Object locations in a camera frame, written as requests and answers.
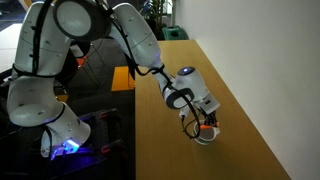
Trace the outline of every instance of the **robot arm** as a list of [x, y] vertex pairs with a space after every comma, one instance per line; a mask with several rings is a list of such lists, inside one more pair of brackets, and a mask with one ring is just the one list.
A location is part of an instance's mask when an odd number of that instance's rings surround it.
[[[144, 74], [138, 66], [147, 67], [148, 73], [154, 75], [169, 108], [181, 109], [183, 119], [190, 109], [195, 115], [195, 106], [205, 116], [206, 125], [217, 126], [214, 113], [219, 102], [205, 86], [199, 72], [193, 67], [185, 67], [176, 77], [171, 76], [160, 59], [157, 39], [130, 4], [111, 9], [102, 0], [58, 0], [54, 6], [48, 5], [49, 1], [44, 5], [33, 4], [26, 15], [13, 66], [12, 76], [17, 78], [10, 84], [7, 103], [13, 123], [49, 128], [42, 136], [41, 154], [44, 157], [75, 153], [90, 135], [90, 127], [81, 122], [67, 104], [58, 102], [52, 90], [54, 76], [62, 69], [71, 39], [114, 38], [140, 75]], [[37, 27], [39, 12], [45, 5], [48, 6], [47, 12], [43, 13], [43, 26]], [[40, 42], [34, 38], [34, 30], [37, 32], [38, 28], [42, 32]], [[40, 47], [35, 63], [35, 57], [30, 54], [35, 55], [36, 44]]]

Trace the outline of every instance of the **orange part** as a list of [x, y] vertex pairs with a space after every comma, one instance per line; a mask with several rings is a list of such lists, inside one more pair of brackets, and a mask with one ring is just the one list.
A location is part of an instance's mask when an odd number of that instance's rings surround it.
[[200, 126], [200, 129], [209, 129], [209, 128], [212, 128], [212, 126], [206, 126], [206, 125], [201, 125]]

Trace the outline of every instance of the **wire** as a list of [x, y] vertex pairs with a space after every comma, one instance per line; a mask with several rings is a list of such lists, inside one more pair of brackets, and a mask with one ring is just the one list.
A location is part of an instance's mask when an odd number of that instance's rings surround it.
[[154, 70], [157, 70], [157, 68], [150, 68], [146, 73], [142, 73], [138, 67], [138, 64], [136, 63], [135, 61], [135, 58], [132, 54], [132, 51], [130, 49], [130, 45], [129, 45], [129, 42], [128, 42], [128, 39], [127, 39], [127, 35], [124, 33], [124, 30], [122, 28], [121, 25], [119, 25], [119, 22], [116, 20], [116, 19], [112, 19], [111, 20], [111, 23], [116, 27], [116, 29], [119, 31], [119, 33], [121, 34], [122, 36], [122, 39], [124, 40], [127, 48], [128, 48], [128, 51], [129, 51], [129, 55], [130, 55], [130, 59], [134, 65], [134, 68], [135, 70], [137, 71], [137, 73], [140, 75], [140, 76], [145, 76], [147, 74], [149, 74], [151, 71], [154, 71]]
[[35, 31], [33, 36], [33, 54], [30, 55], [33, 57], [32, 62], [32, 73], [37, 75], [39, 69], [39, 54], [40, 54], [40, 43], [41, 43], [41, 31], [46, 18], [46, 14], [50, 8], [51, 2], [53, 0], [46, 0], [43, 6], [40, 9], [36, 26], [33, 26], [32, 29]]
[[2, 137], [0, 138], [0, 141], [4, 140], [5, 138], [7, 138], [7, 137], [9, 137], [9, 136], [11, 136], [11, 135], [14, 135], [14, 134], [20, 132], [22, 129], [23, 129], [23, 127], [20, 127], [20, 129], [18, 129], [18, 130], [16, 130], [16, 131], [12, 131], [12, 132], [8, 133], [7, 135], [2, 136]]

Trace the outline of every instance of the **wooden table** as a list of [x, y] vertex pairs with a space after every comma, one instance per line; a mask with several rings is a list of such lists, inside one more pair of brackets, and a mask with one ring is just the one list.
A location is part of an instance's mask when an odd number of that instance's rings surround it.
[[221, 103], [221, 133], [206, 146], [190, 140], [155, 78], [136, 75], [136, 179], [290, 179], [196, 41], [159, 43], [169, 73], [184, 66], [200, 71]]

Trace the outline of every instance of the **white wall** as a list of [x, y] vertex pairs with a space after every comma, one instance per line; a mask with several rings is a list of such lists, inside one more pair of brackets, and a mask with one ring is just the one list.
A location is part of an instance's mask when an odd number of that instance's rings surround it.
[[197, 40], [290, 177], [319, 179], [320, 1], [176, 3], [176, 24]]

